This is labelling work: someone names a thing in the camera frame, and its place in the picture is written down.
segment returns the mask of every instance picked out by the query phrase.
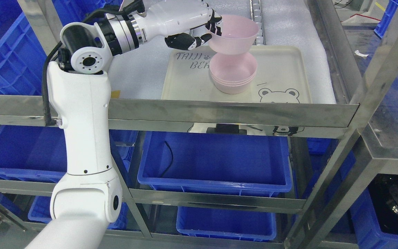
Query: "shelf rack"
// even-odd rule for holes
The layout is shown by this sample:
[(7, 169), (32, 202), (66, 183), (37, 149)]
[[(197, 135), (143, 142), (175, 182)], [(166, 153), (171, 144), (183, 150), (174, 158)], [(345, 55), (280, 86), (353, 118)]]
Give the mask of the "shelf rack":
[[(47, 43), (56, 37), (56, 11), (44, 0), (18, 0), (27, 18), (35, 26), (43, 20), (48, 28), (40, 29), (37, 36), (45, 51)], [(292, 167), (298, 180), (304, 180), (305, 160), (299, 151), (305, 150), (301, 137), (339, 139), (338, 146), (327, 162), (324, 171), (306, 200), (295, 197), (245, 197), (216, 194), (178, 193), (142, 189), (136, 183), (136, 170), (142, 153), (145, 132), (140, 132), (136, 143), (130, 177), (126, 184), (122, 179), (123, 200), (139, 226), (139, 231), (107, 231), (108, 236), (124, 236), (152, 240), (179, 240), (182, 243), (235, 245), (254, 248), (357, 248), (354, 239), (346, 235), (329, 234), (338, 219), (360, 195), (377, 173), (398, 174), (398, 148), (383, 147), (379, 135), (368, 126), (372, 115), (398, 75), (398, 10), (386, 36), (363, 74), (360, 74), (354, 55), (331, 0), (307, 0), (314, 25), (327, 53), (333, 90), (337, 104), (287, 104), (287, 103), (228, 103), (207, 101), (170, 101), (144, 99), (112, 99), (109, 107), (111, 129), (135, 129), (143, 131), (188, 132), (195, 123), (244, 123), (261, 127), (265, 135), (272, 135), (274, 126), (305, 127), (305, 134), (289, 137), (293, 157)], [(42, 100), (40, 96), (0, 95), (0, 125), (43, 126)], [(357, 155), (357, 163), (341, 184), (333, 199), (322, 209), (317, 203), (351, 149)], [(121, 161), (115, 160), (121, 168)], [(26, 195), (50, 195), (52, 183), (30, 183), (0, 180), (0, 192)], [(150, 217), (144, 204), (206, 206), (207, 208), (243, 209), (298, 214), (294, 225), (285, 229), (281, 241), (262, 243), (231, 241), (210, 238), (192, 238), (153, 232)], [(3, 220), (25, 231), (41, 230), (44, 225), (24, 222), (0, 205)]]

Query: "white tray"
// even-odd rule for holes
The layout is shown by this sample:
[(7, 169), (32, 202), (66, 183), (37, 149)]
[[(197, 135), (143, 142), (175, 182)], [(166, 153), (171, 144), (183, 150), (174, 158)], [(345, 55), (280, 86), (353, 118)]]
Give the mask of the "white tray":
[(162, 99), (221, 102), (311, 103), (302, 54), (290, 46), (253, 46), (257, 74), (248, 90), (239, 94), (219, 91), (210, 76), (215, 54), (208, 46), (192, 52), (174, 50), (169, 59)]

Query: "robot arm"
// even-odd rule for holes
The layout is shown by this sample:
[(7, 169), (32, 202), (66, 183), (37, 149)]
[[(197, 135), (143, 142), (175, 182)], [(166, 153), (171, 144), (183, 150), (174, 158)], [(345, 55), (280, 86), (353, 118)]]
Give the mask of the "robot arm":
[(191, 50), (210, 40), (211, 34), (192, 37), (184, 33), (186, 30), (205, 25), (210, 32), (221, 35), (222, 17), (200, 0), (165, 0), (148, 10), (142, 0), (136, 0), (120, 13), (107, 15), (93, 25), (65, 25), (60, 34), (66, 46), (59, 52), (60, 67), (94, 74), (104, 70), (113, 56), (137, 49), (156, 36), (164, 36), (168, 47)]
[(112, 57), (157, 35), (166, 37), (169, 47), (193, 49), (211, 35), (194, 38), (183, 32), (204, 24), (220, 33), (221, 17), (198, 0), (165, 0), (147, 11), (142, 0), (135, 0), (122, 11), (107, 7), (89, 17), (105, 13), (112, 15), (94, 25), (63, 27), (60, 37), (66, 48), (58, 53), (59, 63), (45, 67), (49, 101), (65, 134), (67, 173), (52, 192), (52, 221), (28, 249), (95, 249), (119, 216), (122, 188), (109, 150), (111, 87), (105, 71)]

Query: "pink bowl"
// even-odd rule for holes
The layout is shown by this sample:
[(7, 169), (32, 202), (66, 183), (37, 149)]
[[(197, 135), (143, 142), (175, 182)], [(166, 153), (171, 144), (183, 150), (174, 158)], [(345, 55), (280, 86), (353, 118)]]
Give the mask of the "pink bowl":
[(251, 76), (250, 78), (248, 78), (248, 79), (246, 79), (246, 80), (244, 80), (244, 81), (241, 81), (241, 82), (237, 82), (237, 83), (228, 83), (228, 82), (222, 81), (222, 80), (220, 80), (220, 79), (217, 79), (213, 74), (211, 74), (211, 77), (212, 77), (212, 79), (213, 79), (214, 81), (219, 82), (219, 83), (221, 83), (221, 84), (223, 84), (223, 85), (227, 85), (227, 86), (238, 86), (238, 85), (243, 85), (243, 84), (245, 84), (245, 83), (247, 83), (247, 82), (252, 81), (252, 80), (254, 79), (254, 76), (256, 76), (256, 74), (254, 74), (254, 75)]
[(242, 55), (216, 54), (210, 60), (210, 72), (224, 83), (241, 83), (256, 74), (257, 61), (250, 53)]
[(251, 19), (222, 15), (222, 36), (211, 33), (208, 45), (225, 55), (240, 55), (250, 50), (259, 33), (259, 26)]
[(242, 84), (242, 85), (238, 85), (238, 86), (228, 86), (228, 85), (223, 85), (223, 84), (215, 81), (215, 86), (217, 89), (219, 89), (219, 91), (221, 91), (223, 93), (238, 94), (238, 93), (242, 93), (245, 90), (247, 90), (248, 87), (250, 86), (250, 82), (251, 81), (249, 81), (245, 84)]
[(210, 60), (210, 75), (216, 88), (223, 93), (237, 94), (247, 90), (256, 70), (256, 58), (250, 53), (216, 54)]

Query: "black robotic finger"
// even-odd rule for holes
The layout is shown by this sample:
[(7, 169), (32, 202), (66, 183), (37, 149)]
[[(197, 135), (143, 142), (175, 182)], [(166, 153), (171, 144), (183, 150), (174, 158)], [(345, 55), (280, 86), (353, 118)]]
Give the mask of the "black robotic finger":
[(181, 33), (177, 35), (170, 35), (165, 38), (165, 43), (170, 48), (191, 50), (205, 44), (211, 39), (211, 34), (205, 34), (201, 37), (193, 37), (187, 33)]
[(205, 27), (211, 33), (215, 33), (216, 35), (222, 35), (221, 25), (222, 25), (222, 16), (220, 16), (218, 13), (216, 13), (215, 10), (213, 10), (210, 20), (205, 24)]

